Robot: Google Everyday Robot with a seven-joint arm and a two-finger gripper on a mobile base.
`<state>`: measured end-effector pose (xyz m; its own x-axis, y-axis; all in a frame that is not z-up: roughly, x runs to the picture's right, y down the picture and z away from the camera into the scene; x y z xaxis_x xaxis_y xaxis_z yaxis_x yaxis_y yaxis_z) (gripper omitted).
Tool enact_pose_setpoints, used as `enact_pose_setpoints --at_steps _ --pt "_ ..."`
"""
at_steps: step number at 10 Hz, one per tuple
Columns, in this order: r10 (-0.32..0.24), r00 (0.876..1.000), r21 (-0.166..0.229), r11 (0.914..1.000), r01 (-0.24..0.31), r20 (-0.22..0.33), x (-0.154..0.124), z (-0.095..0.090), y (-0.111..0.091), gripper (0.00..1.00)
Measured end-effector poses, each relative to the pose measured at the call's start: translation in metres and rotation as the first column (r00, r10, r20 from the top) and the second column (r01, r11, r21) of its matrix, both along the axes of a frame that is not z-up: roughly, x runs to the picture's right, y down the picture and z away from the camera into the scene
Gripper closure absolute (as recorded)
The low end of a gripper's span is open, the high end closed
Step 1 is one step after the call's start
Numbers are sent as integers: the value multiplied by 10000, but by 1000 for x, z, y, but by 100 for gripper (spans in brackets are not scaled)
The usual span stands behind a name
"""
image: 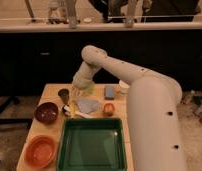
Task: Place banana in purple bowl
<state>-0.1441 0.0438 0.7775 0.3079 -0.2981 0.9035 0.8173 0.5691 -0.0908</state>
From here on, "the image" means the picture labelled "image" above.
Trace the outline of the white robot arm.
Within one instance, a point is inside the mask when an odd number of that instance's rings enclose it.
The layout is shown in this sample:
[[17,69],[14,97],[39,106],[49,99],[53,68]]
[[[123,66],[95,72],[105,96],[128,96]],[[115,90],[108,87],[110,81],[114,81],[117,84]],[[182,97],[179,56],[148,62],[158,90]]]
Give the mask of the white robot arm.
[[173,78],[113,57],[87,45],[81,51],[83,62],[73,77],[83,90],[94,75],[105,69],[129,85],[127,121],[133,165],[136,171],[187,171],[182,147],[177,105],[182,89]]

